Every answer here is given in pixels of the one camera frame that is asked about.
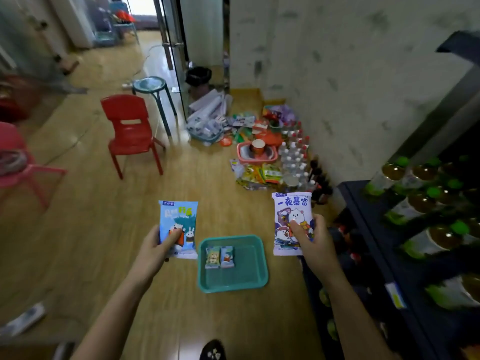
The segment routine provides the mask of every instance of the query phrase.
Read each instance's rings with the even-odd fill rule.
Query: black shoe
[[[225,349],[219,340],[212,340],[203,347],[200,360],[227,360]]]

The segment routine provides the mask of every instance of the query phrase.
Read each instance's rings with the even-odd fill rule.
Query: finger
[[[149,246],[155,248],[158,246],[160,241],[159,237],[159,225],[155,225],[152,227],[150,232],[145,236],[145,243],[148,243]]]
[[[160,244],[160,247],[168,250],[170,249],[180,238],[180,235],[182,234],[182,230],[180,229],[175,229],[172,231],[170,235]]]
[[[320,238],[327,235],[327,222],[325,221],[325,217],[323,217],[321,214],[315,214],[313,217],[315,218],[313,242],[317,242]]]
[[[305,234],[305,230],[298,223],[291,221],[290,228],[292,229],[293,235],[300,243],[300,246],[308,246],[310,244],[310,240],[307,234]]]

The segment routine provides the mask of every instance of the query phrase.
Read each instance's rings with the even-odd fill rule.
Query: forearm
[[[394,359],[374,321],[343,271],[336,270],[323,284],[330,298],[346,360]]]
[[[72,359],[120,359],[138,305],[147,288],[147,284],[127,277],[102,310]]]

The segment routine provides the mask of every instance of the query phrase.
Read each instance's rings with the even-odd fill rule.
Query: door handle
[[[176,47],[184,47],[185,44],[183,42],[175,42],[175,43],[170,43],[170,42],[164,42],[162,43],[164,47],[171,47],[171,48],[176,48]]]

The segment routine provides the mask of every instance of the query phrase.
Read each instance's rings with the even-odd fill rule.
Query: red plastic chair
[[[162,176],[163,169],[155,143],[164,149],[165,145],[152,134],[144,99],[128,94],[117,94],[104,98],[101,102],[106,118],[112,122],[115,129],[115,138],[108,144],[108,149],[120,179],[123,180],[123,174],[116,156],[146,153],[150,149],[152,149],[158,171]],[[132,120],[140,122],[138,124],[123,123],[123,121]]]
[[[27,168],[22,170],[19,173],[9,174],[6,176],[0,176],[0,188],[14,187],[20,184],[23,181],[26,181],[28,185],[32,188],[33,192],[37,195],[40,203],[45,208],[49,207],[49,202],[47,201],[45,195],[43,194],[42,189],[38,183],[33,178],[33,173],[35,172],[50,172],[50,173],[60,173],[65,175],[67,170],[60,168],[51,168],[49,166],[37,165],[35,164],[35,159],[32,154],[27,149],[27,144],[25,140],[18,132],[18,129],[15,125],[8,124],[6,122],[0,122],[0,149],[2,150],[21,150],[25,152],[28,157]],[[2,197],[0,197],[0,203],[8,196],[12,190],[9,190]]]

